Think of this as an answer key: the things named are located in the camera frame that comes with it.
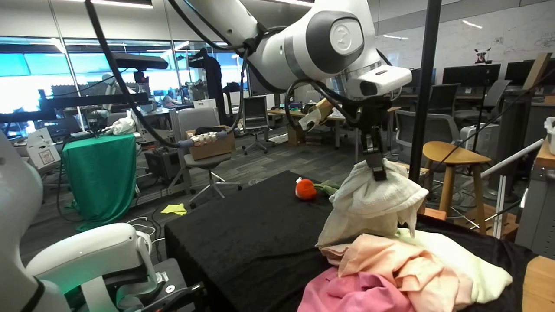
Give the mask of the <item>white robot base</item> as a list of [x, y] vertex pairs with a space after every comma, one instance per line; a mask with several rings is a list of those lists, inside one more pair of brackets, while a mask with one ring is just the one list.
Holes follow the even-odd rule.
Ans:
[[202, 289], [187, 287], [173, 259], [152, 264], [148, 240], [129, 224], [69, 237], [27, 266], [20, 240], [41, 209], [37, 172], [0, 136], [1, 312], [202, 312]]

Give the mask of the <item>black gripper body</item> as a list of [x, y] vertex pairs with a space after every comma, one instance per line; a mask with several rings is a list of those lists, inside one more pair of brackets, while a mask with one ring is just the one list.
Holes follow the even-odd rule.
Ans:
[[360, 108], [358, 131], [365, 164], [374, 164], [383, 153], [381, 127], [386, 122], [388, 108], [390, 103], [384, 98], [369, 100]]

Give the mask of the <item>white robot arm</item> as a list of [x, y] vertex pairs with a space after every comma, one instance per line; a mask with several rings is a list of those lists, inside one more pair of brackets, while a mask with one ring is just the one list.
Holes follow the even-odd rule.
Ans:
[[185, 6], [254, 72], [258, 82], [287, 96], [310, 86], [370, 140], [364, 166], [386, 179], [377, 127], [362, 117], [384, 110], [410, 82], [407, 68], [391, 67], [376, 49], [369, 0], [313, 0], [292, 25], [265, 29], [239, 0], [168, 0], [202, 41], [181, 11]]

